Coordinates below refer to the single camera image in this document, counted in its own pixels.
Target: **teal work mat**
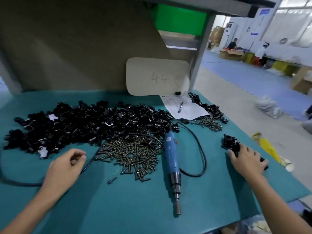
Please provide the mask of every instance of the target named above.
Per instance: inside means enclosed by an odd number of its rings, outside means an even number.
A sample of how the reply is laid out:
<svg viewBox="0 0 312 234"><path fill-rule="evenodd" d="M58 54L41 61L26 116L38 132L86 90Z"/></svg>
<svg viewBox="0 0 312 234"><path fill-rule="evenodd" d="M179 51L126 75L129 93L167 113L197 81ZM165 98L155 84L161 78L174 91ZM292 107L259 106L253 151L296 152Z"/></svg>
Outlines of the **teal work mat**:
<svg viewBox="0 0 312 234"><path fill-rule="evenodd" d="M203 103L210 103L199 94ZM131 96L125 92L103 91L37 91L14 97L0 109L1 147L5 134L21 127L14 117L25 118L30 113L48 111L58 102L78 105L83 100L94 104L109 101L114 107L119 101L137 105L143 103L165 110L159 96ZM165 159L159 156L156 171L151 181L141 183L133 175L120 175L120 166L112 163L93 162L72 188L51 209L33 233L187 233L200 234L245 219L260 212L249 185L234 170L221 148L223 134L238 137L239 141L259 151L270 161L264 173L270 185L285 201L295 200L310 194L291 173L273 160L233 122L223 124L223 131L214 132L199 125L187 125L199 138L208 162L206 173L199 178L181 174L181 212L173 215L172 191L169 186ZM176 133L179 165L189 173L200 173L203 168L198 145L193 136L181 128ZM70 148L87 152L91 159L97 147L88 144L71 144ZM21 182L42 181L49 163L60 154L52 154L40 160L38 154L26 154L19 149L2 150L1 163L7 177ZM111 185L107 181L117 176ZM0 229L4 228L33 198L38 188L14 187L0 184Z"/></svg>

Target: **white bag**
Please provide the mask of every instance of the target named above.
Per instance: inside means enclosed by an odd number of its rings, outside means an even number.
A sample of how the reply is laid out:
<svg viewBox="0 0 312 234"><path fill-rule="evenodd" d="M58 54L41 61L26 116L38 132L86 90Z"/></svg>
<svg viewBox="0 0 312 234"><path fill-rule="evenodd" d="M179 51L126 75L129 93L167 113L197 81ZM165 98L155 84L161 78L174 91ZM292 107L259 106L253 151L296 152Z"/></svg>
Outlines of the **white bag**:
<svg viewBox="0 0 312 234"><path fill-rule="evenodd" d="M270 97L264 96L255 103L256 107L263 111L265 114L273 117L274 119L278 118L282 114L282 109L276 107L275 101Z"/></svg>

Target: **pen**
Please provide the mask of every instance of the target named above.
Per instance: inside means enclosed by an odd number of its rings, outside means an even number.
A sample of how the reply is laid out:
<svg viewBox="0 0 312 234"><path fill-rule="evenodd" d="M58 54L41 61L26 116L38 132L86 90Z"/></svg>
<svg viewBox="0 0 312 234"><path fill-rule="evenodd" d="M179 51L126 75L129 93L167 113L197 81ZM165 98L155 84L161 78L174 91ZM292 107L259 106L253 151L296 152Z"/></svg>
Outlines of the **pen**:
<svg viewBox="0 0 312 234"><path fill-rule="evenodd" d="M177 113L181 112L182 105L183 105L183 102L181 103L180 109L177 111Z"/></svg>

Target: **factory floor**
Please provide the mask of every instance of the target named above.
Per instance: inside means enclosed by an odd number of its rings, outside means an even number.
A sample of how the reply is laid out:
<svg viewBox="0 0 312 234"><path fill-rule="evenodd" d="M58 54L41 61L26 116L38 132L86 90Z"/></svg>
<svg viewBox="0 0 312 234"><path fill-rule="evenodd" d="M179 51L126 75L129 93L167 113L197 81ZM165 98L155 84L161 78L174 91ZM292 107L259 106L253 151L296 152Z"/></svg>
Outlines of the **factory floor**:
<svg viewBox="0 0 312 234"><path fill-rule="evenodd" d="M194 88L220 109L246 134L261 132L279 155L294 164L293 175L312 190L312 135L300 121L286 114L273 119L254 105L257 97L201 67ZM312 207L312 195L301 199Z"/></svg>

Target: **window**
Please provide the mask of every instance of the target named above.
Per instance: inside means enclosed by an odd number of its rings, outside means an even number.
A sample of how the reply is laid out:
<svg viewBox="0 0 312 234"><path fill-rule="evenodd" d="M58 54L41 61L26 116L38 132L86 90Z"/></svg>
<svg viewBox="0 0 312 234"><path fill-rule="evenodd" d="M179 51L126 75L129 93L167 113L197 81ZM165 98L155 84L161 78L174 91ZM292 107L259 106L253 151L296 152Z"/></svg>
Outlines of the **window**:
<svg viewBox="0 0 312 234"><path fill-rule="evenodd" d="M262 41L308 48L312 43L312 0L282 0Z"/></svg>

